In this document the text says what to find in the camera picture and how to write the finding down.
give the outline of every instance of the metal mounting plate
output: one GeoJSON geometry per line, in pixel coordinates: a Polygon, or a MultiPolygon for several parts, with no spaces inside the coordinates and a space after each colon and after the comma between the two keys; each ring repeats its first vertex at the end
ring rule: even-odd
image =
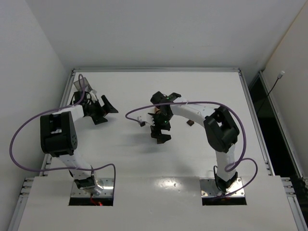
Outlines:
{"type": "MultiPolygon", "coordinates": [[[[232,185],[227,189],[226,193],[231,193],[243,186],[241,178],[238,178],[232,185]]],[[[221,191],[217,188],[214,178],[200,178],[200,188],[202,198],[211,198],[215,196],[220,196],[221,191]]],[[[237,191],[236,193],[230,195],[229,197],[238,198],[245,197],[244,189],[237,191]]]]}
{"type": "MultiPolygon", "coordinates": [[[[114,189],[114,179],[113,178],[99,178],[100,182],[103,183],[103,191],[100,195],[94,195],[93,198],[112,198],[112,191],[114,189]]],[[[84,191],[83,189],[77,188],[76,184],[73,183],[71,198],[90,198],[90,193],[84,191]]]]}

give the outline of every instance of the white wall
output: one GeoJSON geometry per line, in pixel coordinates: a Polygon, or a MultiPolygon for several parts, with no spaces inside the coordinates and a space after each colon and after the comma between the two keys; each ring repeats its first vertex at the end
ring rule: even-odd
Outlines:
{"type": "MultiPolygon", "coordinates": [[[[59,106],[68,73],[24,0],[0,3],[0,230],[11,220],[23,179],[33,176],[9,157],[13,133],[30,116],[59,106]]],[[[40,168],[39,121],[14,146],[17,160],[40,168]]]]}
{"type": "Polygon", "coordinates": [[[77,66],[264,67],[306,0],[26,0],[77,66]]]}
{"type": "Polygon", "coordinates": [[[271,88],[278,73],[272,96],[295,145],[300,163],[308,176],[308,4],[306,3],[277,50],[266,65],[265,81],[271,88]]]}

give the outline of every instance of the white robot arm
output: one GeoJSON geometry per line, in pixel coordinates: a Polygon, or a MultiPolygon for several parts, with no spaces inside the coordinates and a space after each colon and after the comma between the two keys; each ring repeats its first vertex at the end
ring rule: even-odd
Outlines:
{"type": "MultiPolygon", "coordinates": [[[[80,91],[75,92],[74,96],[75,101],[79,101],[80,91]]],[[[85,98],[81,105],[72,105],[59,112],[40,117],[40,141],[43,152],[61,160],[67,167],[74,167],[75,169],[69,171],[77,187],[94,195],[99,195],[103,186],[97,181],[95,172],[83,170],[92,169],[92,166],[78,152],[74,123],[85,116],[90,116],[97,125],[107,122],[104,117],[108,113],[118,113],[104,95],[102,100],[104,106],[100,105],[96,97],[90,102],[85,98]]]]}
{"type": "MultiPolygon", "coordinates": [[[[153,104],[187,102],[177,93],[169,96],[157,92],[151,98],[153,104]]],[[[174,104],[157,107],[159,111],[149,116],[139,116],[142,125],[151,125],[151,137],[157,139],[157,143],[165,143],[171,139],[170,135],[162,134],[161,130],[170,130],[170,119],[173,115],[182,116],[192,120],[205,128],[209,144],[216,152],[217,173],[215,180],[218,188],[226,192],[230,185],[237,179],[236,169],[225,171],[226,166],[234,164],[234,150],[239,129],[237,128],[229,111],[224,107],[213,108],[200,104],[174,104]]]]}

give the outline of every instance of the white tabletop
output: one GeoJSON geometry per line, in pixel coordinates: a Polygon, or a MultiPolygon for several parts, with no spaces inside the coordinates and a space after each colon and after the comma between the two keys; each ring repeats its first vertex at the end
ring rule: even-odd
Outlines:
{"type": "MultiPolygon", "coordinates": [[[[107,123],[95,126],[91,118],[76,122],[78,149],[93,166],[114,163],[117,169],[113,207],[67,206],[72,178],[68,171],[36,178],[19,230],[296,230],[279,177],[268,176],[256,131],[237,72],[92,72],[83,73],[98,95],[106,95],[119,111],[107,123]],[[165,144],[156,144],[148,126],[124,118],[127,111],[150,105],[157,91],[176,92],[190,101],[216,101],[232,108],[247,133],[246,157],[255,159],[259,172],[245,189],[247,205],[202,206],[199,178],[212,177],[215,151],[204,128],[192,127],[174,116],[165,144]],[[178,190],[161,190],[162,177],[183,183],[178,190]]],[[[76,91],[73,86],[70,97],[76,91]]],[[[242,133],[235,156],[243,145],[242,133]]],[[[52,167],[63,164],[52,161],[52,167]]],[[[250,162],[237,171],[243,182],[255,172],[250,162]]],[[[97,172],[112,177],[113,169],[97,172]]]]}

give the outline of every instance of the small object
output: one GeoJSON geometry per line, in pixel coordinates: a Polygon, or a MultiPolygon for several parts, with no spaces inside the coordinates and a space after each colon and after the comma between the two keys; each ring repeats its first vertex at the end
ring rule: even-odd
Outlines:
{"type": "Polygon", "coordinates": [[[281,79],[281,78],[283,77],[284,73],[285,73],[284,71],[281,71],[281,72],[278,74],[277,78],[278,78],[278,79],[281,79]]]}
{"type": "Polygon", "coordinates": [[[189,126],[194,125],[194,122],[193,122],[192,120],[188,120],[186,123],[187,123],[189,126]]]}

